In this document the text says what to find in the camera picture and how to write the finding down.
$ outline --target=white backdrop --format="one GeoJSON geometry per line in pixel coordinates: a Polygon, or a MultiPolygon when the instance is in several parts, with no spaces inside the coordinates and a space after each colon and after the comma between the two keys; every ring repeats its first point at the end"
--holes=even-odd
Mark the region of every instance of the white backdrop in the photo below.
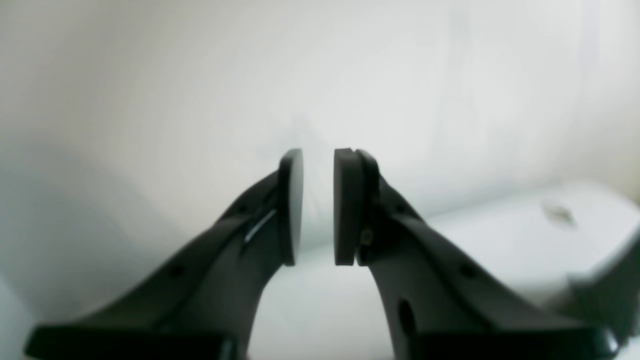
{"type": "Polygon", "coordinates": [[[574,177],[640,199],[640,4],[0,3],[0,274],[36,318],[126,290],[291,147],[303,251],[336,147],[423,216],[574,177]]]}

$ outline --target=black bracket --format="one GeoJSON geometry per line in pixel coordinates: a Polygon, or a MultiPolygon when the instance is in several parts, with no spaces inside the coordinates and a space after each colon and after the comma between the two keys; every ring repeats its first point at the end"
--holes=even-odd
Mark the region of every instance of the black bracket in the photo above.
{"type": "Polygon", "coordinates": [[[397,360],[610,359],[606,327],[546,313],[430,228],[366,152],[334,156],[337,265],[368,266],[397,360]]]}
{"type": "Polygon", "coordinates": [[[640,334],[640,229],[613,261],[571,289],[548,308],[587,323],[608,326],[623,345],[640,334]]]}
{"type": "Polygon", "coordinates": [[[38,326],[26,354],[43,360],[246,358],[260,296],[300,242],[299,149],[119,301],[66,325],[38,326]]]}

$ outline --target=clamp jaw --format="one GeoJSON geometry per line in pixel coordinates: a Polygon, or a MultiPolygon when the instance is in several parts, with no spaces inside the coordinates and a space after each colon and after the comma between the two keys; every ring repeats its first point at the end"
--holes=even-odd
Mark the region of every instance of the clamp jaw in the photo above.
{"type": "Polygon", "coordinates": [[[537,309],[430,228],[366,152],[335,151],[334,207],[335,262],[369,267],[397,360],[616,355],[607,328],[537,309]]]}
{"type": "Polygon", "coordinates": [[[246,358],[260,296],[300,242],[299,149],[146,281],[97,313],[38,326],[26,354],[44,360],[246,358]]]}

